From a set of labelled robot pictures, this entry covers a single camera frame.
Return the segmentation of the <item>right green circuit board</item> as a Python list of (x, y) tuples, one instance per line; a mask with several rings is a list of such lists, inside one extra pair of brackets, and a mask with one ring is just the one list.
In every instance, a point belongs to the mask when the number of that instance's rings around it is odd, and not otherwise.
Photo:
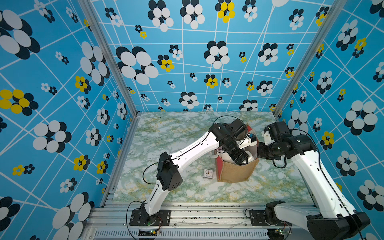
[(285, 238), (284, 231), (279, 229), (268, 229), (270, 240), (283, 240)]

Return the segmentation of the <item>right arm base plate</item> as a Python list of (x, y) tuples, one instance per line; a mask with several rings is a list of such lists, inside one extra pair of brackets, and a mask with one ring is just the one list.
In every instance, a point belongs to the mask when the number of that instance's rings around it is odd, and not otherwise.
[(249, 210), (248, 218), (253, 227), (290, 227), (292, 224), (278, 220), (274, 214), (266, 213), (265, 210)]

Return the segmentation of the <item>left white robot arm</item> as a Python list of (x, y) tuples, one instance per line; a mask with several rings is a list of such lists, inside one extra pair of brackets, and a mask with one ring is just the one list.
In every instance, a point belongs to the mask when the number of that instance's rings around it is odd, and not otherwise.
[(236, 165), (249, 163), (250, 157), (244, 147), (241, 147), (241, 144), (248, 140), (250, 138), (247, 125), (235, 118), (230, 124), (214, 122), (202, 137), (178, 152), (162, 153), (157, 162), (157, 181), (152, 184), (154, 189), (140, 206), (141, 222), (147, 224), (157, 217), (168, 193), (183, 182), (181, 173), (208, 152), (219, 149), (221, 153), (228, 154)]

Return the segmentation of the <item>green circuit board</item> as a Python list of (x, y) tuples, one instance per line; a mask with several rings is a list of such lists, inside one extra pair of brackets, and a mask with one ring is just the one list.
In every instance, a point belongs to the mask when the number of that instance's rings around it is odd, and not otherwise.
[(268, 229), (270, 240), (283, 240), (285, 238), (284, 231), (279, 229)]
[(139, 229), (139, 237), (156, 237), (160, 233), (160, 229), (142, 230)]

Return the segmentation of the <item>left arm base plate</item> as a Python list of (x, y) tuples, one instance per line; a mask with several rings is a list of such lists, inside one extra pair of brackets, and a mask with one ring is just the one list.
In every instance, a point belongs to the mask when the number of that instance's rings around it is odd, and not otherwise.
[(135, 209), (129, 217), (130, 226), (169, 226), (171, 220), (170, 210), (160, 210), (154, 215), (149, 215), (145, 209)]

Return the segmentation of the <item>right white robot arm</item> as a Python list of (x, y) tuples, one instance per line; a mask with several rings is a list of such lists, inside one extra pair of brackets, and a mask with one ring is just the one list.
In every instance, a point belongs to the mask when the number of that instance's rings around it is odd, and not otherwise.
[(345, 240), (360, 234), (371, 223), (366, 213), (356, 211), (343, 196), (323, 166), (317, 145), (305, 131), (294, 136), (285, 122), (276, 122), (264, 128), (263, 137), (258, 156), (292, 160), (318, 208), (317, 212), (306, 212), (284, 201), (274, 201), (266, 205), (268, 224), (291, 223), (308, 231), (315, 240)]

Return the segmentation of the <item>small clear square clock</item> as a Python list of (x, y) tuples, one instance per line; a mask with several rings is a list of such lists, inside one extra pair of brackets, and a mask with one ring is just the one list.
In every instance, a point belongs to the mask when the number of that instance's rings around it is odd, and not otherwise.
[(214, 170), (213, 169), (204, 169), (203, 178), (213, 179), (213, 177), (214, 177)]

